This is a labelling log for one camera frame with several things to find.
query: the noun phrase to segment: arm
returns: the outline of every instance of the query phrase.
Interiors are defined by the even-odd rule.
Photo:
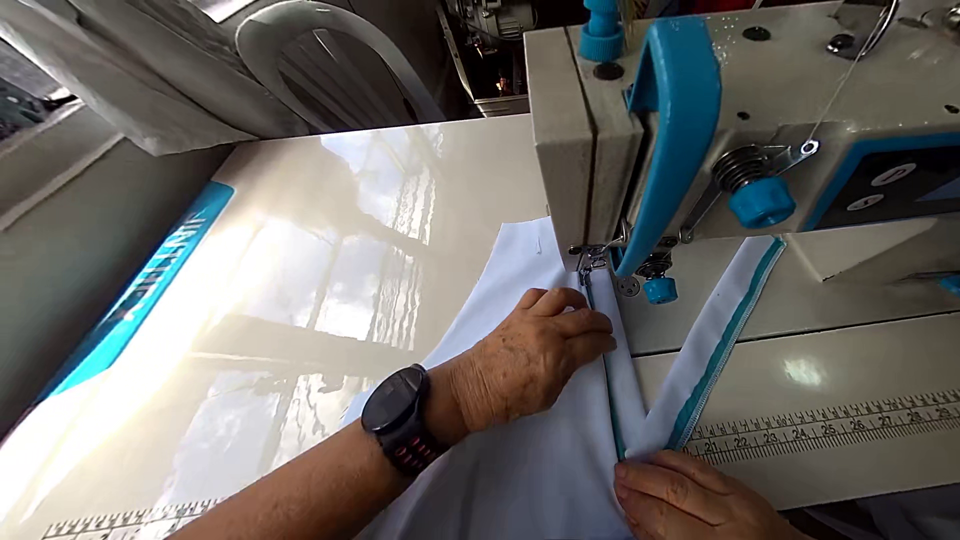
[[[423,422],[453,446],[471,432],[545,410],[576,369],[616,347],[611,332],[610,320],[588,309],[579,292],[530,289],[490,335],[430,370]],[[356,421],[174,538],[350,538],[410,483]]]

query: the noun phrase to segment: left hand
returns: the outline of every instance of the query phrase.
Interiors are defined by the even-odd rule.
[[[695,457],[667,450],[615,471],[613,490],[636,538],[808,538],[756,491]]]

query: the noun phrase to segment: wrist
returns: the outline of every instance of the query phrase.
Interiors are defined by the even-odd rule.
[[[438,442],[452,447],[469,434],[458,396],[458,375],[454,361],[445,362],[427,373],[430,393],[423,404],[423,424]]]

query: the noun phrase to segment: watch face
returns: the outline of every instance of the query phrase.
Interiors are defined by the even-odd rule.
[[[415,367],[390,375],[373,390],[364,405],[360,423],[366,431],[379,433],[402,424],[413,413],[425,374]]]

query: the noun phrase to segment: blue knob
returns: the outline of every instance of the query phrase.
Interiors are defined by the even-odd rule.
[[[677,300],[677,282],[673,278],[653,278],[643,284],[643,292],[650,304],[669,304]]]
[[[943,278],[940,280],[940,286],[952,292],[953,294],[960,296],[960,274]]]
[[[590,19],[580,29],[580,56],[590,61],[614,61],[623,50],[623,27],[616,0],[584,0]]]
[[[797,203],[786,182],[779,176],[761,178],[737,189],[730,197],[730,209],[747,229],[763,229],[790,217]]]

